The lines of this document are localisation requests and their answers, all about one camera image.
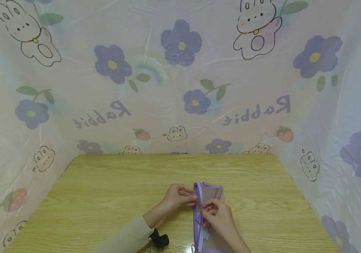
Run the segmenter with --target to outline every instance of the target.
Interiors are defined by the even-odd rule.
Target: wood grain
[[[223,186],[253,253],[338,252],[273,155],[79,155],[5,252],[90,252],[156,205],[171,183],[196,181]],[[192,224],[191,208],[163,221],[165,253],[191,253]]]

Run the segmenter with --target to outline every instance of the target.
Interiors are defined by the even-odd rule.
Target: sleeve
[[[137,215],[127,226],[98,245],[93,253],[136,253],[148,243],[148,237],[153,232],[144,217]]]

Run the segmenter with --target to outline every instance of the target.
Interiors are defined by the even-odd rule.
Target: black object
[[[167,234],[159,236],[157,229],[154,229],[154,232],[148,238],[149,242],[153,242],[155,247],[163,248],[169,245],[169,237]]]

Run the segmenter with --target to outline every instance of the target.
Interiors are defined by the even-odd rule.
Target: purple pencil case
[[[194,183],[197,205],[193,208],[194,248],[199,253],[232,253],[228,243],[211,227],[202,227],[202,206],[207,200],[216,198],[225,200],[223,187],[209,183]]]

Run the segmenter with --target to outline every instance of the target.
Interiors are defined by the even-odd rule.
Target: backdrop
[[[84,153],[274,153],[361,252],[361,1],[0,0],[0,252]]]

